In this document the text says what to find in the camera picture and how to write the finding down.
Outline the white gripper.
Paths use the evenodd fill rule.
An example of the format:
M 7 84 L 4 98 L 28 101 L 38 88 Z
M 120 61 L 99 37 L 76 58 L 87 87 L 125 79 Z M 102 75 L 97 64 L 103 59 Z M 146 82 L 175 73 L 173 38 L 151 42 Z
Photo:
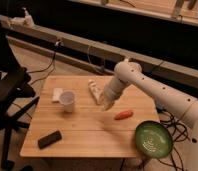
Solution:
M 104 111 L 109 110 L 120 98 L 126 84 L 117 77 L 112 77 L 111 80 L 104 86 L 104 89 L 100 95 L 99 101 Z

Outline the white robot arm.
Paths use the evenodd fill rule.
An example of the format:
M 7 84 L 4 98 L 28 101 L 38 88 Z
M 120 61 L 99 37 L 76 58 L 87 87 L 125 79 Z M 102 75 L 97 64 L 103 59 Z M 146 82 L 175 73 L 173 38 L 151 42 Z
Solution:
M 115 66 L 114 76 L 104 86 L 99 99 L 103 109 L 109 110 L 129 85 L 138 87 L 192 129 L 186 168 L 198 171 L 198 99 L 145 76 L 138 63 L 125 59 Z

